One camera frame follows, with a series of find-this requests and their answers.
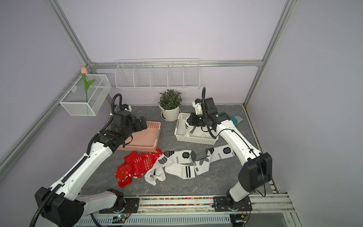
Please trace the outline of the white ankle sock black stripes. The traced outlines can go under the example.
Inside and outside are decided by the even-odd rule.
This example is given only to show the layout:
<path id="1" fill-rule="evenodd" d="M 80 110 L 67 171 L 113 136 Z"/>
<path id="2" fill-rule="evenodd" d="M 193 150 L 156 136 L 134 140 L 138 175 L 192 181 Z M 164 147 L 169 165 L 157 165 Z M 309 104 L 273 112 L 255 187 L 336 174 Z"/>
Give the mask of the white ankle sock black stripes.
<path id="1" fill-rule="evenodd" d="M 206 127 L 190 126 L 186 121 L 184 138 L 212 139 Z"/>

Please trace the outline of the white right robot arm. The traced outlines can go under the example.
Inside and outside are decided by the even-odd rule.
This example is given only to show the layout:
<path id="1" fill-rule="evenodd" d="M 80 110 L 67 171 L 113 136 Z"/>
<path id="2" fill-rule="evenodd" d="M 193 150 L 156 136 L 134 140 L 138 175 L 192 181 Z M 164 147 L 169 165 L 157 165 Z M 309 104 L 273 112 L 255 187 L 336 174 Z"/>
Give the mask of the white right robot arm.
<path id="1" fill-rule="evenodd" d="M 196 99 L 192 104 L 195 111 L 187 123 L 206 128 L 214 139 L 222 137 L 238 157 L 242 169 L 238 174 L 238 182 L 227 193 L 229 201 L 236 204 L 272 180 L 272 157 L 268 153 L 261 153 L 248 142 L 231 117 L 218 111 L 213 98 L 205 98 L 205 94 L 206 88 L 203 88 L 201 99 Z"/>

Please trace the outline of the white sport sock grey toe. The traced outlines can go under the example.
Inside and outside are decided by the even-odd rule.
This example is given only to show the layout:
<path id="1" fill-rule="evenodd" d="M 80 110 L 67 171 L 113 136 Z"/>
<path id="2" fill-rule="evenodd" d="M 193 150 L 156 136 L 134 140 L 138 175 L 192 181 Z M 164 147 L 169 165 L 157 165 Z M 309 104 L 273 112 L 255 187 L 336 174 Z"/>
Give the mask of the white sport sock grey toe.
<path id="1" fill-rule="evenodd" d="M 166 175 L 164 168 L 171 164 L 182 164 L 188 166 L 194 166 L 196 160 L 196 154 L 192 150 L 181 150 L 181 151 L 166 151 L 163 153 L 157 162 L 154 164 L 152 169 L 145 173 L 145 180 L 151 185 L 156 185 L 157 181 L 165 181 Z"/>

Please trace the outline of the white sport sock grey heel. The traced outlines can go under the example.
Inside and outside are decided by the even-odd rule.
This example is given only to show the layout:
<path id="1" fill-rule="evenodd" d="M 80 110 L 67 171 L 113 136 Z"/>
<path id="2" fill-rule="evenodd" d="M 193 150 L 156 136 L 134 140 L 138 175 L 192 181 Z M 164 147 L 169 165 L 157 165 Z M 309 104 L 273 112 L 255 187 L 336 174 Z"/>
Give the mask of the white sport sock grey heel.
<path id="1" fill-rule="evenodd" d="M 194 162 L 194 170 L 197 176 L 209 171 L 213 162 L 235 157 L 235 152 L 228 146 L 220 146 L 207 149 L 207 156 Z"/>

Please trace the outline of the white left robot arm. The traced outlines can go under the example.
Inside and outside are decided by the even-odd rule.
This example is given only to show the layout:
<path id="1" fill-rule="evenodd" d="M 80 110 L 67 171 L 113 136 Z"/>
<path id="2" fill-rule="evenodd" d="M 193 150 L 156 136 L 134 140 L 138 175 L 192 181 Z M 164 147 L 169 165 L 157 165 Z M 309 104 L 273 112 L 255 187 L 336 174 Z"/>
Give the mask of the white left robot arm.
<path id="1" fill-rule="evenodd" d="M 82 217 L 118 203 L 123 194 L 116 190 L 90 197 L 80 196 L 79 192 L 106 159 L 120 146 L 127 145 L 126 141 L 133 133 L 147 129 L 146 119 L 137 118 L 122 101 L 121 94 L 112 98 L 111 118 L 89 141 L 82 158 L 50 187 L 41 187 L 35 193 L 38 208 L 30 221 L 31 227 L 40 216 L 59 227 L 72 227 Z"/>

